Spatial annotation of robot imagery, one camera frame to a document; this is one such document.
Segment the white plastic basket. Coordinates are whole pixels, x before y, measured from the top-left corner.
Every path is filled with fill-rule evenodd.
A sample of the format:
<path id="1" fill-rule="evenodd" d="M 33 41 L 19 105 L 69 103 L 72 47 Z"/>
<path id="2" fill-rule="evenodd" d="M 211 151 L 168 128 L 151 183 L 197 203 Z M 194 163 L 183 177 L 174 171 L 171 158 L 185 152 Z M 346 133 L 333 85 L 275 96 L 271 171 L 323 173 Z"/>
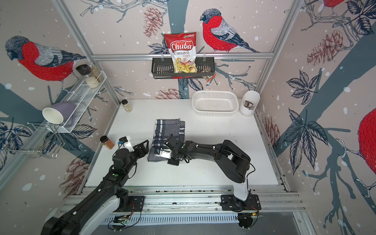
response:
<path id="1" fill-rule="evenodd" d="M 229 91 L 196 91 L 192 106 L 202 117 L 229 117 L 239 110 L 239 101 L 236 94 Z"/>

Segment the glass spice jar on shelf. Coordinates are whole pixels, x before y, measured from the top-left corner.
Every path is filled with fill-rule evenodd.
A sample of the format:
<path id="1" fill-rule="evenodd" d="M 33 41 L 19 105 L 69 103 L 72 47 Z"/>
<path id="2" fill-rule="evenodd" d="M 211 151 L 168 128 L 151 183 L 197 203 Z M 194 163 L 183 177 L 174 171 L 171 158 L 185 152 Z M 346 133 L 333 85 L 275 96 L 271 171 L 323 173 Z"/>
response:
<path id="1" fill-rule="evenodd" d="M 101 75 L 101 70 L 98 66 L 91 64 L 90 66 L 91 74 L 98 80 L 99 83 L 103 81 L 103 76 Z"/>

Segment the white round container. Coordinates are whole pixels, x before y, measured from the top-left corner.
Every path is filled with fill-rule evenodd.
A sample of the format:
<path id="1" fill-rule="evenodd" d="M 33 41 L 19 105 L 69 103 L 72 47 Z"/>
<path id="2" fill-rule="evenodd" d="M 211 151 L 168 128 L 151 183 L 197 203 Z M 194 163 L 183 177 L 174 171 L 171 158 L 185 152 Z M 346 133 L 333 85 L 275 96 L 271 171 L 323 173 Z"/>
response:
<path id="1" fill-rule="evenodd" d="M 253 116 L 260 101 L 260 94 L 256 91 L 247 91 L 241 102 L 240 113 L 243 116 Z"/>

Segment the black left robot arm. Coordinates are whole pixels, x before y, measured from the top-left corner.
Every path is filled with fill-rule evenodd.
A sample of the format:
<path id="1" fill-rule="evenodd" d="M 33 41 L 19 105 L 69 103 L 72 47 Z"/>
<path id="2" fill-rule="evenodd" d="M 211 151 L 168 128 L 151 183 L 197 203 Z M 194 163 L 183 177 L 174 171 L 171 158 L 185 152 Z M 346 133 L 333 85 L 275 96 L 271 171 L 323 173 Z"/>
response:
<path id="1" fill-rule="evenodd" d="M 90 235 L 113 212 L 142 212 L 145 196 L 130 196 L 123 186 L 137 160 L 149 153 L 146 140 L 130 148 L 118 149 L 113 165 L 100 184 L 80 203 L 59 218 L 45 222 L 42 235 Z"/>

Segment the purple white cup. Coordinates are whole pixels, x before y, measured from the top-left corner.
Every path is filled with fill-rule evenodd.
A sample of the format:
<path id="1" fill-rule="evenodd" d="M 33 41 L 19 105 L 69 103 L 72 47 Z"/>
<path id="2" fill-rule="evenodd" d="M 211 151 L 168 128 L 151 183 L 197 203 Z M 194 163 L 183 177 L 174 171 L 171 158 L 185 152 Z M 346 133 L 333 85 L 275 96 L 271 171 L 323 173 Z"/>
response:
<path id="1" fill-rule="evenodd" d="M 77 105 L 71 101 L 56 103 L 51 107 L 44 108 L 42 115 L 49 123 L 59 125 L 67 121 L 74 113 Z"/>

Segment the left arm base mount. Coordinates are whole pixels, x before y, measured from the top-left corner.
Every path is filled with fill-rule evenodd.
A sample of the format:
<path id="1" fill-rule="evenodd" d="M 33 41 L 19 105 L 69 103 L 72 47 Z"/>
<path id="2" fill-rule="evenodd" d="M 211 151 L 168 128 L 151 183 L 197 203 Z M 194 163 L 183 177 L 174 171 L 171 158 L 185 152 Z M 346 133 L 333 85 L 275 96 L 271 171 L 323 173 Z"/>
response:
<path id="1" fill-rule="evenodd" d="M 118 206 L 111 212 L 141 212 L 144 208 L 145 196 L 124 196 L 122 198 L 115 197 Z"/>

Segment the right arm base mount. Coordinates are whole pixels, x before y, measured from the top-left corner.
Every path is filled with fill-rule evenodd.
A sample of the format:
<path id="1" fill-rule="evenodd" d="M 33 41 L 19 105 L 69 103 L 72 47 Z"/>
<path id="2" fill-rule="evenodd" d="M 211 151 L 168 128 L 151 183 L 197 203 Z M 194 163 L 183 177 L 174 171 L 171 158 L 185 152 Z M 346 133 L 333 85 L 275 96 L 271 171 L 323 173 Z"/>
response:
<path id="1" fill-rule="evenodd" d="M 220 206 L 224 211 L 242 212 L 242 211 L 260 211 L 261 204 L 259 196 L 249 194 L 245 201 L 241 201 L 234 195 L 222 195 Z"/>

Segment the black lid jar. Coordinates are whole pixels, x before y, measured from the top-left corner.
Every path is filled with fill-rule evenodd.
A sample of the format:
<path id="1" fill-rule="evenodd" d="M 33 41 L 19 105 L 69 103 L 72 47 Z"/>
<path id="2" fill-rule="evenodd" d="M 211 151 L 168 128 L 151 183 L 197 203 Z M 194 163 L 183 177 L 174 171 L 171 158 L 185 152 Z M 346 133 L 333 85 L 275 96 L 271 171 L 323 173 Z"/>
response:
<path id="1" fill-rule="evenodd" d="M 78 73 L 83 76 L 83 77 L 90 77 L 92 76 L 91 74 L 91 69 L 88 65 L 86 64 L 82 64 L 82 65 L 79 65 L 76 67 L 76 70 L 78 71 Z"/>

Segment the red Chuba chips bag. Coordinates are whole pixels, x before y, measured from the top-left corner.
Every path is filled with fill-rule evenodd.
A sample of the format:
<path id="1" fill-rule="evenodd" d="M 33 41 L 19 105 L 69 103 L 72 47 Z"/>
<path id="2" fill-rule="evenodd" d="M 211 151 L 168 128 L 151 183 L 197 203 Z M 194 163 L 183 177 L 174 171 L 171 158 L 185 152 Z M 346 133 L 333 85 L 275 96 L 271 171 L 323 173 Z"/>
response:
<path id="1" fill-rule="evenodd" d="M 165 34 L 164 38 L 173 61 L 174 72 L 197 72 L 196 32 Z"/>

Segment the small jar orange spice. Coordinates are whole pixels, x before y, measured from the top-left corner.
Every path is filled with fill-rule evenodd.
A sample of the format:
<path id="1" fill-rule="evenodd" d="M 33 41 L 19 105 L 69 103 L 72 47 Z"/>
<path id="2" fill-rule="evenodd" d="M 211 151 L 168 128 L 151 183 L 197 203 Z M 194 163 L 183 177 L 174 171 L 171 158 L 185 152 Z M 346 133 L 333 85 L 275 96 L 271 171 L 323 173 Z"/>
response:
<path id="1" fill-rule="evenodd" d="M 107 136 L 100 137 L 100 142 L 108 149 L 113 149 L 115 144 L 112 140 L 110 140 Z"/>

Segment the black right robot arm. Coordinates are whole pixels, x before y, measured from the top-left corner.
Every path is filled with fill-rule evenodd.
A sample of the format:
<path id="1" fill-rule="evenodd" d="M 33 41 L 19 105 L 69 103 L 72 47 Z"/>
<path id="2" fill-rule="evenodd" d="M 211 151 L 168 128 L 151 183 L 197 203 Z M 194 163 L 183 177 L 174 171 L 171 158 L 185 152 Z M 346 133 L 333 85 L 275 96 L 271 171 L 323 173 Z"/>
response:
<path id="1" fill-rule="evenodd" d="M 249 196 L 248 175 L 256 170 L 251 158 L 229 140 L 221 144 L 205 145 L 193 141 L 181 142 L 170 136 L 164 141 L 170 150 L 168 164 L 179 165 L 181 161 L 189 163 L 193 159 L 215 162 L 225 176 L 233 182 L 234 197 L 246 202 Z"/>

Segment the small jar pale contents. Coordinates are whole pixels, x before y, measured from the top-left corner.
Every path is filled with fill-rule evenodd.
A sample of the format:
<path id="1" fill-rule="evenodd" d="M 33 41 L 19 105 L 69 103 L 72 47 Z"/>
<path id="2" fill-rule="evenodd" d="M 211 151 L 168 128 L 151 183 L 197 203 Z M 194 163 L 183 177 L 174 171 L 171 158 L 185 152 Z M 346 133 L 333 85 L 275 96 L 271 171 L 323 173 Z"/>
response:
<path id="1" fill-rule="evenodd" d="M 131 112 L 133 110 L 131 104 L 129 103 L 129 101 L 127 99 L 123 99 L 121 101 L 121 104 L 123 106 L 123 108 L 125 109 L 126 112 Z"/>

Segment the grey plaid pillowcase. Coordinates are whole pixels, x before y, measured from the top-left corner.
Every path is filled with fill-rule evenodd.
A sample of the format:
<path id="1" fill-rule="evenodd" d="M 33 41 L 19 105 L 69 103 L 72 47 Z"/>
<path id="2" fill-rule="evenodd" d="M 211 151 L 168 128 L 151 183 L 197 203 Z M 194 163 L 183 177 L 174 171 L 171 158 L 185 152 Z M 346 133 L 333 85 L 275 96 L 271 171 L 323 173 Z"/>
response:
<path id="1" fill-rule="evenodd" d="M 157 119 L 153 133 L 151 149 L 147 160 L 149 162 L 161 162 L 167 158 L 160 157 L 160 150 L 168 150 L 164 142 L 170 137 L 185 141 L 185 121 L 180 119 Z"/>

